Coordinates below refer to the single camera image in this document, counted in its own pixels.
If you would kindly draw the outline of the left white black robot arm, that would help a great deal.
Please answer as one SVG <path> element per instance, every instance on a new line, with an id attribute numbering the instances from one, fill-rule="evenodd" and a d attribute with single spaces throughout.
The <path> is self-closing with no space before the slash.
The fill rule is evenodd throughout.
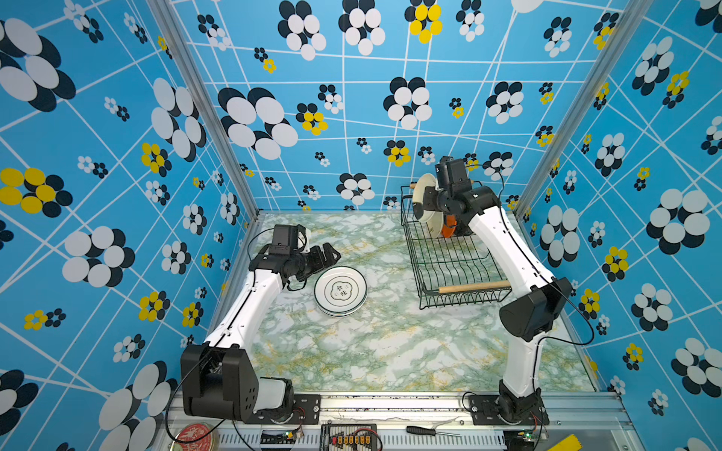
<path id="1" fill-rule="evenodd" d="M 340 260 L 331 244 L 308 247 L 302 225 L 276 225 L 270 244 L 250 259 L 242 290 L 225 317 L 180 358 L 184 412 L 244 423 L 257 415 L 274 422 L 289 419 L 293 383 L 259 377 L 249 349 L 270 305 L 291 280 L 304 284 Z"/>

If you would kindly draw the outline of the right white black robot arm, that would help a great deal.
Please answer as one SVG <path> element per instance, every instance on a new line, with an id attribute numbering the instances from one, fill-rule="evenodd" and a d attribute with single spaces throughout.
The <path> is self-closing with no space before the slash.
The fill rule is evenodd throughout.
<path id="1" fill-rule="evenodd" d="M 417 218 L 440 212 L 471 230 L 486 245 L 507 276 L 515 299 L 499 310 L 511 335 L 507 366 L 499 385 L 498 405 L 509 422 L 541 402 L 538 370 L 545 340 L 571 293 L 566 278 L 556 278 L 513 228 L 501 201 L 486 186 L 475 186 L 464 161 L 444 157 L 416 185 L 421 201 Z"/>

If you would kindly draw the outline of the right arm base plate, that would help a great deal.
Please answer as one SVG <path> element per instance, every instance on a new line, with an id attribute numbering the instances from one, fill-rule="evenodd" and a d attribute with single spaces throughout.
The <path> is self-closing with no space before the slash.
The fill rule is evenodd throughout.
<path id="1" fill-rule="evenodd" d="M 549 417 L 542 399 L 536 395 L 515 398 L 471 395 L 462 401 L 475 426 L 548 426 Z"/>

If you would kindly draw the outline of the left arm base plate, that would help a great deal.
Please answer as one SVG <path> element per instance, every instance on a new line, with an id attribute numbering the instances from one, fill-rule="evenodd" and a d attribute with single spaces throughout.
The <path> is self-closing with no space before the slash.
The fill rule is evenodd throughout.
<path id="1" fill-rule="evenodd" d="M 283 415 L 267 415 L 266 413 L 252 413 L 246 421 L 248 425 L 263 426 L 299 426 L 318 425 L 322 407 L 322 396 L 320 394 L 296 394 L 289 413 Z"/>

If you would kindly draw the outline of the black wire dish rack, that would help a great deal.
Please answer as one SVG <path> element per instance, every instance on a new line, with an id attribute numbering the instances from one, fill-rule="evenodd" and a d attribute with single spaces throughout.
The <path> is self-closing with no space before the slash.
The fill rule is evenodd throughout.
<path id="1" fill-rule="evenodd" d="M 439 294 L 445 286 L 507 280 L 481 239 L 475 235 L 445 239 L 432 238 L 426 227 L 414 217 L 413 186 L 400 188 L 402 224 L 415 279 L 419 308 L 467 306 L 506 301 L 511 288 Z"/>

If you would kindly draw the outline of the cream plate with flower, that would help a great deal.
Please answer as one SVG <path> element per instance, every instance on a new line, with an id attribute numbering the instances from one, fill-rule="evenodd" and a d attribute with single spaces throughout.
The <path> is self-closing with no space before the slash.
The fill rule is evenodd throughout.
<path id="1" fill-rule="evenodd" d="M 414 217 L 421 225 L 427 227 L 430 236 L 434 239 L 442 235 L 444 225 L 444 214 L 438 206 L 439 193 L 437 180 L 433 174 L 424 174 L 413 187 Z"/>

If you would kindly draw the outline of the white plate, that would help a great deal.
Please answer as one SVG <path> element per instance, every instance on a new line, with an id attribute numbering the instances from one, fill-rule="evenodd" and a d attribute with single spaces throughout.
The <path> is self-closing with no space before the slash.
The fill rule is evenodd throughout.
<path id="1" fill-rule="evenodd" d="M 314 284 L 317 308 L 328 316 L 345 317 L 365 304 L 368 284 L 357 269 L 340 266 L 323 272 Z"/>

